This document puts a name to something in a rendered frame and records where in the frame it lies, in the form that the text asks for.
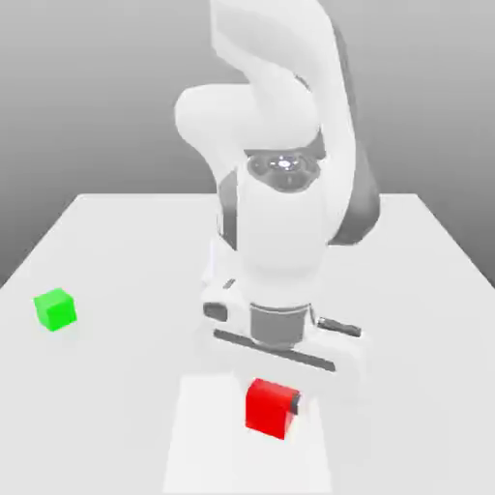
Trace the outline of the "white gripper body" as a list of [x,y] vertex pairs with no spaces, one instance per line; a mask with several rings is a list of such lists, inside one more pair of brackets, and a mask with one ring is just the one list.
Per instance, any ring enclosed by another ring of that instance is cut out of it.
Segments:
[[297,343],[266,343],[213,325],[206,331],[212,353],[247,377],[289,387],[325,388],[333,383],[360,385],[367,368],[367,341],[313,328]]

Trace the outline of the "small red cube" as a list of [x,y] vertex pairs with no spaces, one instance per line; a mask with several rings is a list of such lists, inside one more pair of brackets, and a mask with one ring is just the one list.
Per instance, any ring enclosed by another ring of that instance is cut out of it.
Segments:
[[247,428],[284,440],[293,421],[290,401],[298,390],[256,378],[246,393],[245,424]]

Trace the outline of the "small green cube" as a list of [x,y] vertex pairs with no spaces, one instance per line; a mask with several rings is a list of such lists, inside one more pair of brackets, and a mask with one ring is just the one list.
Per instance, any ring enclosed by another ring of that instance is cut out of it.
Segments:
[[62,288],[55,288],[33,299],[40,323],[56,332],[77,320],[73,297]]

